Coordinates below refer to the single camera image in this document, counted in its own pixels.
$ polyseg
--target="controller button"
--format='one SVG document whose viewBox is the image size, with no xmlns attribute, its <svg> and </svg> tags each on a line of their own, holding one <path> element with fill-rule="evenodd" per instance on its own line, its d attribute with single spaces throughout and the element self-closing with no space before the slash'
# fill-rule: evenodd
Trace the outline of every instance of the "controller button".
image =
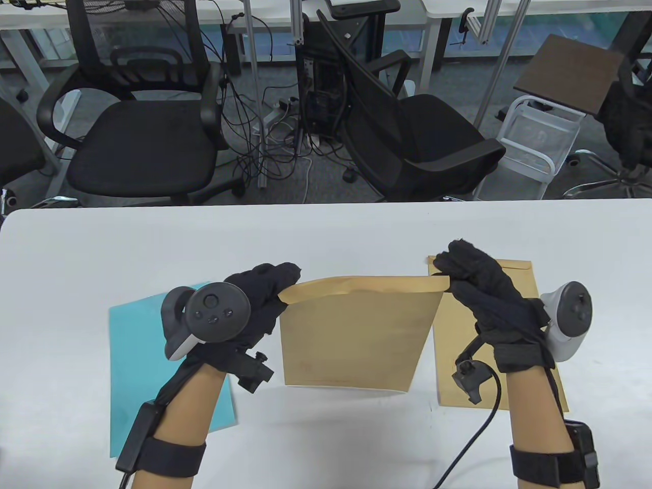
<svg viewBox="0 0 652 489">
<path fill-rule="evenodd" d="M 217 298 L 215 294 L 208 294 L 206 297 L 204 297 L 204 305 L 208 309 L 213 309 L 214 307 L 217 307 L 217 304 L 220 303 L 220 300 Z"/>
</svg>

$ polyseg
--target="computer tower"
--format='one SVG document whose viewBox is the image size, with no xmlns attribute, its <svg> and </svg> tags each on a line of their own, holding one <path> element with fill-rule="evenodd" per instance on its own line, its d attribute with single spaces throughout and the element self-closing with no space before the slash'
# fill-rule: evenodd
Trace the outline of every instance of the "computer tower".
<svg viewBox="0 0 652 489">
<path fill-rule="evenodd" d="M 369 62 L 374 35 L 369 17 L 332 21 L 334 30 L 354 56 Z M 335 137 L 335 124 L 344 111 L 344 73 L 328 34 L 319 22 L 304 15 L 304 44 L 296 46 L 300 117 L 313 135 Z"/>
</svg>

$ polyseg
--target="envelope flap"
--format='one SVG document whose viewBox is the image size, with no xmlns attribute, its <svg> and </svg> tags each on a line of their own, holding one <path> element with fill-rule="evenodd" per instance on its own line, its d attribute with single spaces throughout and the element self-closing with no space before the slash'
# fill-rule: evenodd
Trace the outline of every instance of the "envelope flap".
<svg viewBox="0 0 652 489">
<path fill-rule="evenodd" d="M 341 276 L 293 285 L 278 298 L 286 304 L 297 304 L 351 292 L 427 293 L 443 292 L 449 286 L 447 276 Z"/>
</svg>

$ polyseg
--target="hand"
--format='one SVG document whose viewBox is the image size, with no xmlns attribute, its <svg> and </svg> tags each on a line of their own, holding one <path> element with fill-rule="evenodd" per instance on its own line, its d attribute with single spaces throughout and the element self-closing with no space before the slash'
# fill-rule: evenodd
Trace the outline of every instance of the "hand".
<svg viewBox="0 0 652 489">
<path fill-rule="evenodd" d="M 231 275 L 225 282 L 237 286 L 248 297 L 251 316 L 244 329 L 231 340 L 222 343 L 198 344 L 188 358 L 200 360 L 217 370 L 228 371 L 227 364 L 235 351 L 253 348 L 265 334 L 271 334 L 276 319 L 288 305 L 278 294 L 297 283 L 301 270 L 294 263 L 269 265 L 264 263 L 252 270 Z"/>
<path fill-rule="evenodd" d="M 473 312 L 476 331 L 494 347 L 498 370 L 519 372 L 535 365 L 554 368 L 541 331 L 547 321 L 521 296 L 496 260 L 459 240 L 438 254 L 434 265 L 450 276 L 455 299 Z"/>
</svg>

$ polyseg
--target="manila envelope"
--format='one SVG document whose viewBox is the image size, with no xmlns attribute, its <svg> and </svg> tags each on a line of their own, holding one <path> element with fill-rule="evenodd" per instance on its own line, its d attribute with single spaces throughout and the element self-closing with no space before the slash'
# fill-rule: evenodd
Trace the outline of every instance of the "manila envelope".
<svg viewBox="0 0 652 489">
<path fill-rule="evenodd" d="M 286 385 L 407 392 L 447 276 L 349 276 L 285 289 Z"/>
<path fill-rule="evenodd" d="M 428 257 L 428 274 L 437 273 L 432 264 L 435 257 Z M 532 263 L 529 261 L 498 260 L 505 273 L 514 282 L 516 289 L 523 297 L 539 297 L 537 283 L 534 279 Z M 445 293 L 439 304 L 437 315 L 432 324 L 435 333 L 435 357 L 437 363 L 437 389 L 439 391 L 439 404 L 456 408 L 487 408 L 491 409 L 496 401 L 496 383 L 490 379 L 480 387 L 482 402 L 474 405 L 466 394 L 455 384 L 452 375 L 455 373 L 455 360 L 466 346 L 475 338 L 475 318 L 471 310 L 459 303 L 451 293 Z M 490 345 L 483 345 L 473 357 L 475 360 L 485 362 L 493 368 L 503 387 L 503 397 L 500 409 L 509 409 L 507 400 L 507 378 L 498 372 L 494 352 Z M 568 403 L 563 386 L 559 378 L 559 368 L 552 371 L 552 375 L 559 387 L 559 400 L 565 413 L 568 412 Z"/>
</svg>

